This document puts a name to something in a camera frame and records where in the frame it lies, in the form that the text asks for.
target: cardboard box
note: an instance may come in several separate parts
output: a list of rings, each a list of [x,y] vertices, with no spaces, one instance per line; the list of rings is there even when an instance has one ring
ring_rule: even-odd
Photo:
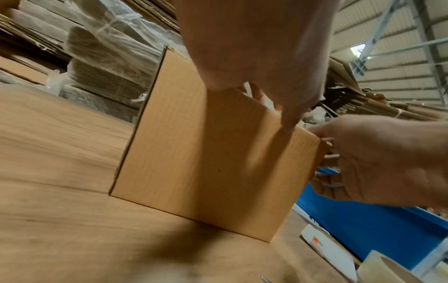
[[[270,242],[328,150],[237,90],[208,91],[163,53],[111,195]]]

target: wooden table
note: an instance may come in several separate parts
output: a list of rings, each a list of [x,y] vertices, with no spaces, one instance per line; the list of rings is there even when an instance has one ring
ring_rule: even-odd
[[[0,118],[2,282],[345,282],[294,212],[268,244],[108,196],[131,124],[6,85]]]

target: packing tape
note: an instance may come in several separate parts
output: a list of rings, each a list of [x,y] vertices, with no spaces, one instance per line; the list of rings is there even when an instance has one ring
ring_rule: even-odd
[[[357,270],[359,283],[423,283],[387,256],[371,251]]]

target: metal roof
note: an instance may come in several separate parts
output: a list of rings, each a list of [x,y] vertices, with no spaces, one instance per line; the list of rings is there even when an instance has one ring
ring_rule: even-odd
[[[350,48],[359,44],[366,47],[358,58]],[[405,102],[448,104],[448,0],[346,0],[331,50],[351,62],[362,87]]]

